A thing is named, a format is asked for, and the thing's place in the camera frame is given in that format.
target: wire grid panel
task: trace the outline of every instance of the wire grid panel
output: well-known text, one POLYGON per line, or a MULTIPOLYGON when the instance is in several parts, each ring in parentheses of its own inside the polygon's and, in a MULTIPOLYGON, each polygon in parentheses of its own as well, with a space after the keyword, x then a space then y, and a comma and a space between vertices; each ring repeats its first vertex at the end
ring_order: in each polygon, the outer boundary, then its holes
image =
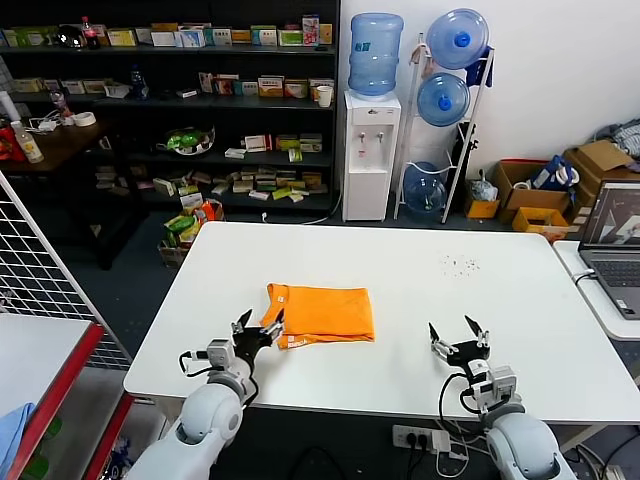
POLYGON ((88 366, 127 370, 131 356, 0 173, 0 311, 90 320, 105 328, 88 366))

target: laptop screen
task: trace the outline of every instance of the laptop screen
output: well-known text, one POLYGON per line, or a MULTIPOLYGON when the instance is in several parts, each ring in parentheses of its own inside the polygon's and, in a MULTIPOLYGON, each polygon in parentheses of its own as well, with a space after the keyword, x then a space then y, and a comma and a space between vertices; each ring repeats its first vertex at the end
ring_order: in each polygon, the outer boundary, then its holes
POLYGON ((640 248, 640 182, 603 181, 580 248, 640 248))

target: water bottle rack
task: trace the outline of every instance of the water bottle rack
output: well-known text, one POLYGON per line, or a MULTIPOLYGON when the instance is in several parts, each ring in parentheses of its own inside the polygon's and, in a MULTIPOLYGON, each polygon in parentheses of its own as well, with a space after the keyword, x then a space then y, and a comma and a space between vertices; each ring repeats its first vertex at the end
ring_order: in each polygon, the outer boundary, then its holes
MULTIPOLYGON (((420 72, 422 72, 423 66, 425 65, 425 62, 432 59, 433 57, 431 56, 431 54, 429 53, 428 49, 427 49, 427 45, 424 43, 423 40, 423 34, 420 33, 418 35, 418 45, 416 47, 416 49, 414 50, 414 53, 412 53, 411 55, 411 59, 409 61, 410 64, 414 65, 414 70, 413 70, 413 77, 411 79, 411 89, 409 91, 409 102, 407 105, 407 115, 405 118, 405 123, 404 123, 404 128, 402 131, 402 138, 400 139, 400 150, 398 152, 398 157, 399 160, 402 164, 401 170, 400 170, 400 178, 398 180, 398 185, 396 188, 396 204, 395 204, 395 208, 393 211, 393 218, 394 220, 398 219, 398 209, 400 208, 400 205, 404 205, 405 204, 405 200, 404 200, 404 174, 407 170, 407 166, 412 165, 413 162, 411 161, 407 161, 408 156, 409 156, 409 150, 411 147, 411 132, 413 129, 413 120, 414 118, 416 118, 416 113, 415 113, 415 107, 416 107, 416 103, 417 103, 417 92, 416 89, 418 87, 418 79, 420 77, 420 72)), ((471 106, 471 115, 469 117, 463 118, 462 120, 460 120, 457 124, 457 128, 458 128, 458 133, 460 134, 460 136, 462 137, 463 143, 462 143, 462 149, 460 151, 460 155, 458 156, 458 161, 454 164, 453 163, 453 159, 451 158, 451 153, 449 152, 449 148, 447 148, 445 150, 446 155, 447 155, 447 159, 449 161, 449 165, 444 167, 441 170, 438 170, 436 172, 426 172, 422 169, 419 169, 421 172, 423 173, 430 173, 430 174, 439 174, 439 173, 444 173, 449 172, 450 170, 455 170, 454 172, 454 176, 453 176, 453 182, 451 184, 451 191, 448 192, 447 195, 447 204, 445 206, 444 212, 442 213, 442 217, 440 222, 441 223, 446 223, 447 221, 447 217, 449 216, 449 211, 451 209, 451 203, 453 201, 453 195, 455 193, 456 190, 456 186, 458 184, 458 181, 460 180, 460 172, 462 171, 462 165, 464 162, 464 157, 467 153, 467 150, 469 149, 469 145, 471 143, 471 137, 473 136, 473 132, 475 131, 475 127, 476 127, 476 114, 478 113, 478 106, 480 105, 480 100, 482 99, 482 95, 484 93, 484 90, 487 88, 487 78, 489 77, 489 72, 491 71, 491 66, 493 65, 493 57, 495 54, 495 50, 491 49, 489 51, 489 55, 487 55, 486 57, 480 58, 481 61, 486 62, 484 71, 482 73, 482 79, 480 82, 480 85, 478 87, 478 93, 476 95, 476 98, 471 106), (469 122, 469 127, 467 128, 467 132, 465 133, 462 130, 462 127, 460 126, 462 123, 465 122, 469 122)))

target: laptop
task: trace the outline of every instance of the laptop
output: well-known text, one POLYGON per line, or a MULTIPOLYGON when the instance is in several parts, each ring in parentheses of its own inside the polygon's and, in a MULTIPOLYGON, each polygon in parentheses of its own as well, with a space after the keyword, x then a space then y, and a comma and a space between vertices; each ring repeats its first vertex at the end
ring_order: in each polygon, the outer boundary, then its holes
POLYGON ((640 181, 604 180, 578 247, 627 320, 640 320, 640 181))

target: blue cloth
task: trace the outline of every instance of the blue cloth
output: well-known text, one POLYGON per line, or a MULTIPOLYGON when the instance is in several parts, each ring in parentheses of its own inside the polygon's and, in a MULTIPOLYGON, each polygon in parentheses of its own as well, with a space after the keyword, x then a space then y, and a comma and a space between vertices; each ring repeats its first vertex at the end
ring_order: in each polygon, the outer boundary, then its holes
MULTIPOLYGON (((487 58, 489 56, 489 52, 492 50, 491 47, 487 47, 482 54, 483 58, 487 58)), ((482 82, 482 74, 484 73, 484 66, 487 64, 486 60, 478 60, 473 62, 468 67, 465 67, 467 71, 467 86, 473 87, 474 85, 480 85, 482 82)), ((489 75, 487 76, 487 87, 491 87, 493 85, 493 62, 491 63, 491 68, 489 69, 489 75)))
POLYGON ((36 406, 27 403, 0 418, 0 480, 6 480, 18 453, 24 426, 36 406))

